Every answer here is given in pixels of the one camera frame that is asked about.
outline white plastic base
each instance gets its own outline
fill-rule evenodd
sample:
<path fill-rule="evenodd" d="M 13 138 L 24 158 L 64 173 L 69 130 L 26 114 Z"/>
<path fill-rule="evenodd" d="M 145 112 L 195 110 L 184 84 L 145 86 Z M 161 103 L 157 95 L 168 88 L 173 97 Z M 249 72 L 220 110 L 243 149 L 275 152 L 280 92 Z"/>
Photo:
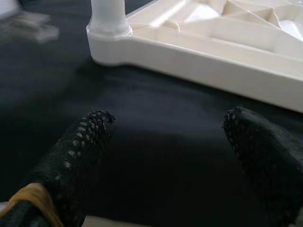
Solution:
<path fill-rule="evenodd" d="M 156 0 L 131 34 L 87 27 L 92 58 L 133 64 L 303 113 L 303 8 L 286 0 Z"/>

